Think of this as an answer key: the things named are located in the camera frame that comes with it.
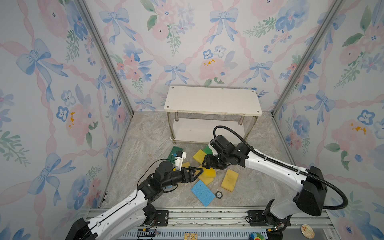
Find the large blue sponge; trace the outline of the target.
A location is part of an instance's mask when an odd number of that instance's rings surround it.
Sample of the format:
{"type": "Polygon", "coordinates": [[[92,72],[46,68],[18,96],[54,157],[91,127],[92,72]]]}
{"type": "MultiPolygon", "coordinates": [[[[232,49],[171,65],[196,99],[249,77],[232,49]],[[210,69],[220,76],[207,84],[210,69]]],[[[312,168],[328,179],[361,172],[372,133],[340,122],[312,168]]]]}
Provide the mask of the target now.
{"type": "Polygon", "coordinates": [[[198,181],[191,191],[205,207],[209,206],[216,197],[202,181],[198,181]]]}

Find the tan yellow orange-backed sponge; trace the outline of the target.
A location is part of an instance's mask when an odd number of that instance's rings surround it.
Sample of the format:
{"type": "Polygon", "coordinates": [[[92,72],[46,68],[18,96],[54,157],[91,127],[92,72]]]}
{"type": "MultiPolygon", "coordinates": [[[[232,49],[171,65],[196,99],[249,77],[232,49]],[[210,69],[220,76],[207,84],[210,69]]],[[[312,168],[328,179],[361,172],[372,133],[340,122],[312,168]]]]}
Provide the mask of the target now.
{"type": "Polygon", "coordinates": [[[222,181],[221,187],[229,192],[233,192],[238,180],[239,174],[233,170],[227,170],[222,181]]]}

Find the bright yellow sponge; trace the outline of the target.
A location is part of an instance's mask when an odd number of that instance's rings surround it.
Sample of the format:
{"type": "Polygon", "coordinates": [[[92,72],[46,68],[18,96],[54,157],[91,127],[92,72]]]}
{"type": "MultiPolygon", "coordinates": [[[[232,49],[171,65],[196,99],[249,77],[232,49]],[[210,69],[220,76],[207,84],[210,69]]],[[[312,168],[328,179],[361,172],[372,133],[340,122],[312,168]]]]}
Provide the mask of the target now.
{"type": "Polygon", "coordinates": [[[204,177],[204,178],[215,178],[217,175],[216,175],[216,170],[213,169],[213,168],[209,168],[209,169],[206,169],[206,168],[203,168],[203,173],[201,174],[201,177],[204,177]]]}

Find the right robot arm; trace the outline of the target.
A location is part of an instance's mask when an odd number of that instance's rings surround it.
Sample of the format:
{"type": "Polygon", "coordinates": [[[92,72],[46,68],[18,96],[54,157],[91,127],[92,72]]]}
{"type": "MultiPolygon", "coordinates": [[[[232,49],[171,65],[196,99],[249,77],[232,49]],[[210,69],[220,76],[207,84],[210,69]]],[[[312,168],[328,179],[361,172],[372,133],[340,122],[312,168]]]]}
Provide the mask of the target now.
{"type": "Polygon", "coordinates": [[[327,186],[322,183],[321,171],[317,168],[305,169],[271,158],[246,142],[237,146],[219,135],[209,143],[212,154],[205,156],[203,166],[224,170],[229,166],[241,166],[257,170],[286,184],[294,190],[293,195],[279,201],[270,200],[263,212],[249,216],[253,226],[286,225],[288,217],[305,213],[319,217],[323,212],[327,186]]]}

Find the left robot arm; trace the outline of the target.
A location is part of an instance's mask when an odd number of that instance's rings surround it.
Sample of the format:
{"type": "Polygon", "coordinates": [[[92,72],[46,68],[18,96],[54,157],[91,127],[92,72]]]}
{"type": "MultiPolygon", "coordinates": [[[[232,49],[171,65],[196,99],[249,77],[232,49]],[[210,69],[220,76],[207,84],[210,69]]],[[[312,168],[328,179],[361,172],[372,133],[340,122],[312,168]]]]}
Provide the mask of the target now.
{"type": "Polygon", "coordinates": [[[155,220],[156,209],[152,202],[157,200],[169,186],[192,183],[204,172],[202,168],[182,167],[174,170],[169,161],[162,161],[137,189],[119,204],[85,221],[73,223],[67,240],[116,240],[129,230],[155,220]]]}

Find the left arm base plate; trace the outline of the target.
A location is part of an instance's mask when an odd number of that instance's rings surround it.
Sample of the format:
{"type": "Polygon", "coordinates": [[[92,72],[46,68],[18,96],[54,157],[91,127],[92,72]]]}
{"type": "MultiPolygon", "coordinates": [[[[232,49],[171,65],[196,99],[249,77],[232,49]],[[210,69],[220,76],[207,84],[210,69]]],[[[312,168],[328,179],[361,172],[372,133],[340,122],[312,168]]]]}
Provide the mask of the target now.
{"type": "Polygon", "coordinates": [[[155,227],[167,227],[169,222],[169,211],[168,210],[156,210],[151,212],[145,219],[144,226],[155,226],[155,227]]]}

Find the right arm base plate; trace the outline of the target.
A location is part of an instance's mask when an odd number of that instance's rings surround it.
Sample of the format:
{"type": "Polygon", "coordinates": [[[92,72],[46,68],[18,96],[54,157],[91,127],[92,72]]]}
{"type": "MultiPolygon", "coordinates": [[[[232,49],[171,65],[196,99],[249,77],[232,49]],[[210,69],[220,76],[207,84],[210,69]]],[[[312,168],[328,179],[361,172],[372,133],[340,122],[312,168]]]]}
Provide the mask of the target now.
{"type": "Polygon", "coordinates": [[[271,227],[271,228],[282,228],[285,225],[288,227],[291,226],[291,222],[288,221],[288,218],[278,219],[274,215],[260,210],[250,210],[247,211],[247,216],[245,217],[247,223],[251,225],[251,227],[271,227]]]}

